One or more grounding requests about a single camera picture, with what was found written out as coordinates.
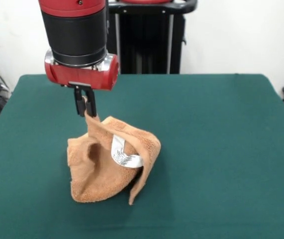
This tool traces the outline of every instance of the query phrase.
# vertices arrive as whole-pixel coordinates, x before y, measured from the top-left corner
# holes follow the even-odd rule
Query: green table
[[[122,75],[96,100],[162,143],[134,206],[72,200],[85,121],[71,89],[24,76],[0,116],[0,239],[284,238],[284,105],[264,76]]]

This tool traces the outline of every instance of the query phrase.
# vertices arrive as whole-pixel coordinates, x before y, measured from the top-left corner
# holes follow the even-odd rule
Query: crumpled towel
[[[88,133],[79,138],[68,139],[68,166],[71,171],[71,195],[81,203],[108,199],[122,191],[142,170],[130,191],[129,204],[144,187],[148,175],[159,155],[160,141],[150,132],[108,117],[85,115]],[[113,136],[125,140],[124,153],[139,155],[143,166],[129,168],[115,162],[111,156]]]

